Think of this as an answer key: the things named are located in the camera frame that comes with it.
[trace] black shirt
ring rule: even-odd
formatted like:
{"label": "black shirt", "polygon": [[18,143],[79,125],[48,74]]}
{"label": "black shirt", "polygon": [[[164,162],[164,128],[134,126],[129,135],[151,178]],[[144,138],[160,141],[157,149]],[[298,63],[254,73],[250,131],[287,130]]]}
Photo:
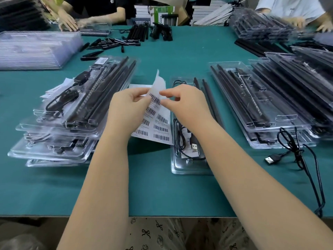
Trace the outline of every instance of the black shirt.
{"label": "black shirt", "polygon": [[82,14],[83,8],[89,16],[103,16],[117,12],[122,7],[126,12],[126,19],[135,16],[134,3],[131,0],[65,0],[73,6],[76,13]]}

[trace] teal table surface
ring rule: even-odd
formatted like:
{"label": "teal table surface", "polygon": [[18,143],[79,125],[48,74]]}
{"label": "teal table surface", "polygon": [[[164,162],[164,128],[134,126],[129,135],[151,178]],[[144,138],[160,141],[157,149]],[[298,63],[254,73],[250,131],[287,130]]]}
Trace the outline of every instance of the teal table surface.
{"label": "teal table surface", "polygon": [[[120,37],[113,31],[114,37]],[[85,37],[93,42],[96,38]],[[236,37],[226,27],[173,27],[173,41],[149,39],[141,47],[107,50],[105,55],[131,56],[140,59],[132,83],[152,84],[157,69],[167,83],[171,77],[206,78],[226,131],[270,175],[289,189],[311,210],[317,207],[313,189],[304,171],[299,171],[293,156],[278,165],[268,166],[264,158],[282,150],[254,150],[239,129],[225,99],[209,73],[208,63],[243,61],[257,57],[234,44]],[[90,63],[81,62],[76,54],[58,71],[0,72],[0,216],[69,216],[87,173],[87,167],[27,168],[25,160],[7,156],[22,137],[16,131],[19,121],[32,114],[44,92],[85,70]],[[324,216],[333,216],[332,143],[322,142],[313,150],[318,156],[326,196]],[[213,176],[174,175],[170,169],[170,146],[132,138],[128,145],[130,216],[235,216]],[[315,177],[314,160],[308,151],[304,157]]]}

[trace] white shirt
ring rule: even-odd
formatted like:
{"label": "white shirt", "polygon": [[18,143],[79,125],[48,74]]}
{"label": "white shirt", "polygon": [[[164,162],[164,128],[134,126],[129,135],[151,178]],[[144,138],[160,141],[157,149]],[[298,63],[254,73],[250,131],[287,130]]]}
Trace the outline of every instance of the white shirt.
{"label": "white shirt", "polygon": [[270,9],[278,17],[301,16],[307,23],[325,13],[319,0],[259,0],[258,9]]}

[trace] hand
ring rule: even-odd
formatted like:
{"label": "hand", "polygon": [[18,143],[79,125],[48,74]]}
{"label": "hand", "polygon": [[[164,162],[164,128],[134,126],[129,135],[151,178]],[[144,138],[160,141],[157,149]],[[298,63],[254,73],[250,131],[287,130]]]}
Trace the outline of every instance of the hand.
{"label": "hand", "polygon": [[202,125],[214,121],[206,97],[194,86],[181,84],[177,87],[160,91],[161,96],[176,97],[176,100],[163,99],[161,105],[171,110],[180,123],[196,134]]}
{"label": "hand", "polygon": [[92,24],[94,23],[92,18],[84,18],[84,19],[80,19],[78,21],[78,27],[79,28],[84,28],[86,25]]}
{"label": "hand", "polygon": [[129,139],[142,123],[144,113],[152,100],[151,96],[141,96],[149,88],[131,88],[117,92],[110,102],[108,121],[105,131]]}
{"label": "hand", "polygon": [[333,24],[332,24],[332,21],[330,20],[327,20],[325,22],[323,22],[321,24],[321,26],[318,27],[318,29],[316,30],[316,32],[331,32],[333,31]]}
{"label": "hand", "polygon": [[59,29],[61,31],[63,31],[63,25],[66,26],[66,28],[70,32],[78,30],[78,26],[76,25],[74,18],[72,18],[66,11],[64,11],[64,9],[59,8],[58,16],[59,16]]}
{"label": "hand", "polygon": [[285,21],[287,21],[288,23],[298,27],[299,29],[302,29],[305,27],[305,19],[304,17],[298,16],[295,18],[284,18]]}

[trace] barcode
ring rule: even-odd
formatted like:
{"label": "barcode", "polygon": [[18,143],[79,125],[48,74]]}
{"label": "barcode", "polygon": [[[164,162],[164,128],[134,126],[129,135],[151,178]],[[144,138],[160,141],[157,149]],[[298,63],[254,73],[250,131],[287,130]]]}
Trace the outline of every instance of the barcode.
{"label": "barcode", "polygon": [[154,128],[156,130],[159,130],[159,131],[163,131],[163,132],[169,132],[169,130],[167,128],[163,128],[161,126],[158,126],[158,125],[154,125]]}
{"label": "barcode", "polygon": [[152,108],[147,107],[147,112],[153,116],[155,116],[156,111],[154,111]]}
{"label": "barcode", "polygon": [[150,122],[146,119],[142,120],[142,123],[146,126],[149,126]]}
{"label": "barcode", "polygon": [[158,105],[161,104],[161,101],[156,96],[154,96],[152,93],[150,93],[149,95],[152,97],[152,101],[154,103],[157,103]]}
{"label": "barcode", "polygon": [[148,132],[145,132],[145,131],[139,130],[139,129],[136,129],[135,133],[148,136]]}
{"label": "barcode", "polygon": [[159,139],[159,140],[169,141],[169,137],[158,135],[158,134],[154,134],[154,138]]}
{"label": "barcode", "polygon": [[165,124],[168,123],[168,121],[164,117],[162,117],[160,114],[157,115],[157,119],[160,120],[161,122],[165,123]]}

